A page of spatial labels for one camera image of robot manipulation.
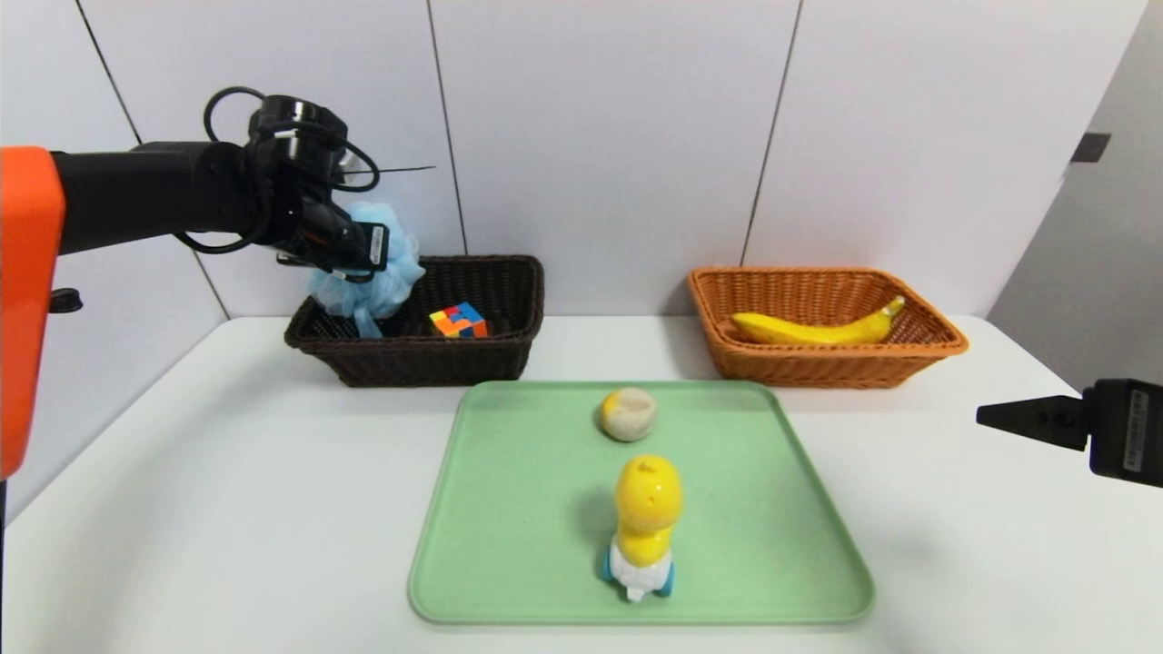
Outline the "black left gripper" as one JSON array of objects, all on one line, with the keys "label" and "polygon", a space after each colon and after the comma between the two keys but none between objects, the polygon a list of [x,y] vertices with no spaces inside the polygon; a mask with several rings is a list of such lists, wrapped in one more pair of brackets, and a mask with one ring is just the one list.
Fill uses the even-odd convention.
[{"label": "black left gripper", "polygon": [[381,272],[390,229],[354,219],[336,202],[304,199],[304,260],[324,272]]}]

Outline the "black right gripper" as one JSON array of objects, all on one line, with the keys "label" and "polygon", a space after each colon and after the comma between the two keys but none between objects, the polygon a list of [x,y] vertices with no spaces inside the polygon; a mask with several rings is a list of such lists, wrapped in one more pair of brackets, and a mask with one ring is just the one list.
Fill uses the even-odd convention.
[{"label": "black right gripper", "polygon": [[976,422],[1065,450],[1084,452],[1089,443],[1091,472],[1162,486],[1162,386],[1153,382],[1104,378],[1083,399],[1050,396],[983,405]]}]

